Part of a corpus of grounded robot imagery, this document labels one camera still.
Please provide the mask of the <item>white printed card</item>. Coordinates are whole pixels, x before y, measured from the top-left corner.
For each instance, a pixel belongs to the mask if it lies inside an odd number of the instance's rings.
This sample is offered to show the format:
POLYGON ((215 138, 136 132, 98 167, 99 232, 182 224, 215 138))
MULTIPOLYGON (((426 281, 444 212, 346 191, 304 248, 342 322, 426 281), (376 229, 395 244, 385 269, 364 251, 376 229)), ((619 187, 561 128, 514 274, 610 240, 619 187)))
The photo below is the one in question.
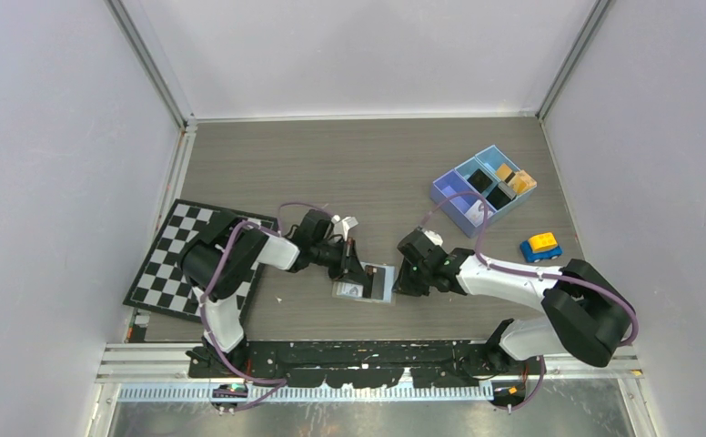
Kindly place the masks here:
POLYGON ((334 286, 334 294, 340 298, 361 299, 363 289, 359 284, 339 282, 334 286))

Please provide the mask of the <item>black card with stripe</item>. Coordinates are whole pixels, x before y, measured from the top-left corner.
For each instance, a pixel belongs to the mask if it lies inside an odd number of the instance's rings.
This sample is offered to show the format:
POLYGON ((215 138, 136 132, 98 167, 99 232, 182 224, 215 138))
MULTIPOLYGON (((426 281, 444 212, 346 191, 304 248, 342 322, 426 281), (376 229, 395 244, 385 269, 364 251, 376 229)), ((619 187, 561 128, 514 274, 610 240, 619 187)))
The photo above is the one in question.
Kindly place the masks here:
POLYGON ((390 303, 396 270, 389 265, 366 265, 367 274, 371 277, 371 290, 368 295, 376 303, 390 303))

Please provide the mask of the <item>grey blue card holder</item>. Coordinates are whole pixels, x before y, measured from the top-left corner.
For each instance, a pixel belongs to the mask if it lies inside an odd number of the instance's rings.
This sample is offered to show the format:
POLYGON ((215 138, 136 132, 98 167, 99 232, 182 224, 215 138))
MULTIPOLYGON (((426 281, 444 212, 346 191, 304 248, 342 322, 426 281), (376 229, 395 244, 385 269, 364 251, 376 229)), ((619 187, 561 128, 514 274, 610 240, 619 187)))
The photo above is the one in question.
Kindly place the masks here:
POLYGON ((333 298, 365 303, 391 304, 397 270, 391 265, 363 264, 362 283, 352 279, 336 281, 331 289, 333 298))

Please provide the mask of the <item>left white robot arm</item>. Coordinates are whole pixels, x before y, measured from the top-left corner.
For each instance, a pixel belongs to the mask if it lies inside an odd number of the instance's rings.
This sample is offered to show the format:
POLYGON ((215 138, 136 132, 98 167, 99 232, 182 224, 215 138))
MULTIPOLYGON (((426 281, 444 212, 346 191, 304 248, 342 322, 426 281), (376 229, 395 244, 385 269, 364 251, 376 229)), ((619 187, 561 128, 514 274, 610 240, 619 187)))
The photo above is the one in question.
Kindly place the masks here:
POLYGON ((255 266, 296 273, 317 265, 334 281, 357 284, 366 295, 372 291, 374 273, 359 261, 355 240, 333 232, 340 223, 312 208, 285 235, 223 211, 183 247, 177 266, 196 291, 204 338, 214 348, 211 364, 222 375, 234 377, 245 369, 237 291, 255 266))

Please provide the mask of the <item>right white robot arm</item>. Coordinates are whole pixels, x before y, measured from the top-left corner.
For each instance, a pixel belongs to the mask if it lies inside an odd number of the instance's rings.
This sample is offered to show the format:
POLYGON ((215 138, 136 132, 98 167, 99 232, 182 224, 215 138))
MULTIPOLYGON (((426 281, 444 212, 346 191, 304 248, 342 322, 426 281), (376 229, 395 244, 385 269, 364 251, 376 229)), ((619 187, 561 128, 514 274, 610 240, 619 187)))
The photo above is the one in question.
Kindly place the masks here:
POLYGON ((416 228, 398 244, 403 257, 394 291, 424 296, 430 290, 510 301, 540 312, 531 320, 502 321, 481 346, 491 371, 510 373, 542 355, 568 353, 596 368, 636 339, 634 308, 593 266, 571 259, 563 267, 502 261, 476 249, 447 252, 441 237, 416 228))

